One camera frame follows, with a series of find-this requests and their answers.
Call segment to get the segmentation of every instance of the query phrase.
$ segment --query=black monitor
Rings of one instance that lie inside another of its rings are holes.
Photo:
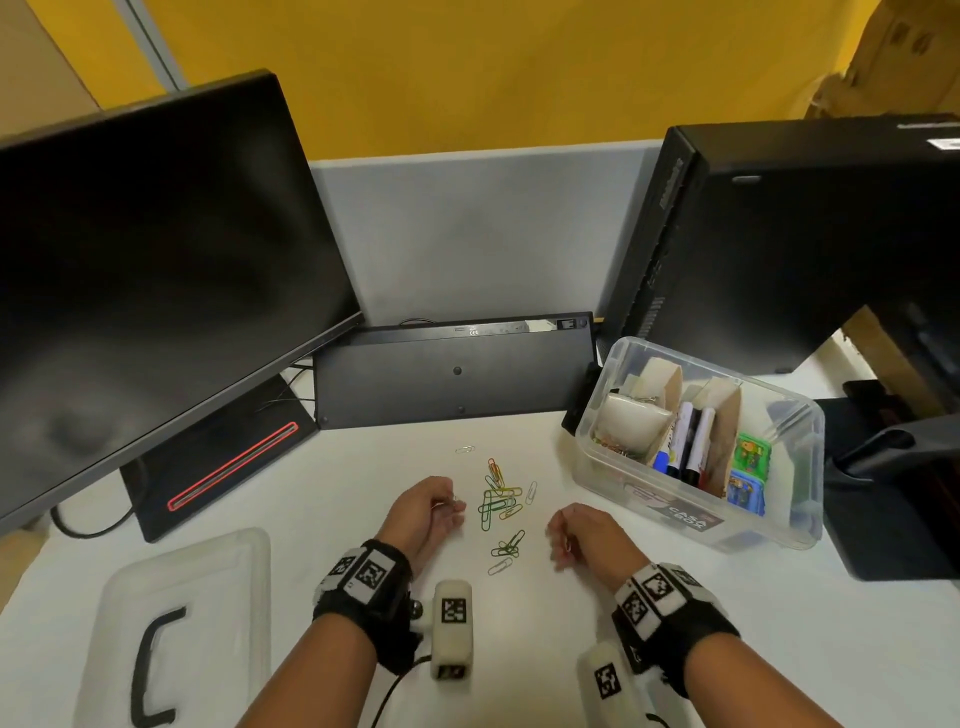
[[[0,142],[0,534],[363,316],[276,77]]]

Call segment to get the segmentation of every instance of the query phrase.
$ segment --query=wrist strap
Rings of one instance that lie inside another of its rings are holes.
[[[659,665],[682,697],[687,697],[684,664],[693,646],[718,632],[740,636],[713,593],[676,564],[644,567],[614,598],[636,636],[624,646],[633,647],[641,660]]]
[[[375,539],[345,553],[315,594],[313,619],[346,617],[364,631],[376,659],[394,674],[409,669],[422,637],[410,631],[412,577],[403,553]]]

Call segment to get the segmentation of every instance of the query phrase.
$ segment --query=clear plastic container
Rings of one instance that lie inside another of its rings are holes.
[[[681,366],[685,393],[715,376],[739,385],[739,429],[772,446],[763,516],[594,442],[604,397],[624,387],[628,377],[638,376],[652,357]],[[613,345],[576,439],[573,478],[579,485],[708,546],[735,551],[766,538],[810,548],[823,533],[824,413],[801,395],[628,337]]]

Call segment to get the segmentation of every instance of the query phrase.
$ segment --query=white desk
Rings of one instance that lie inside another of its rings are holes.
[[[829,396],[829,374],[810,361],[778,381]],[[397,494],[438,473],[453,477],[469,515],[417,591],[432,595],[436,581],[449,577],[473,584],[474,673],[464,685],[438,684],[419,668],[391,698],[383,726],[583,725],[574,663],[598,628],[606,636],[611,607],[586,579],[550,568],[543,528],[572,500],[610,510],[653,559],[683,564],[718,594],[747,642],[841,722],[960,725],[960,594],[952,584],[856,582],[826,535],[809,551],[766,545],[725,556],[699,546],[576,486],[566,465],[573,442],[560,430],[561,418],[322,432],[156,545],[143,542],[133,521],[88,543],[53,534],[0,616],[0,723],[71,725],[109,577],[131,562],[238,528],[259,526],[270,535],[278,665],[310,620],[314,588],[334,560],[375,532]],[[454,453],[465,445],[476,450]],[[475,508],[491,456],[508,482],[537,480],[539,488],[532,506],[508,521],[494,519],[483,533]],[[83,529],[102,527],[127,507],[115,473],[63,511]],[[490,549],[521,527],[527,535],[516,563],[488,576]],[[389,677],[377,672],[361,725],[369,725]],[[689,724],[699,725],[690,713]],[[671,726],[684,722],[674,718]]]

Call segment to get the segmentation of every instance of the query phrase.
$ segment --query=hand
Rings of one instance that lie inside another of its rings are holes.
[[[557,571],[586,563],[611,592],[650,563],[613,516],[583,503],[557,511],[546,530]]]
[[[466,508],[453,496],[450,478],[430,475],[400,494],[376,538],[403,551],[417,578],[450,532],[463,524]]]

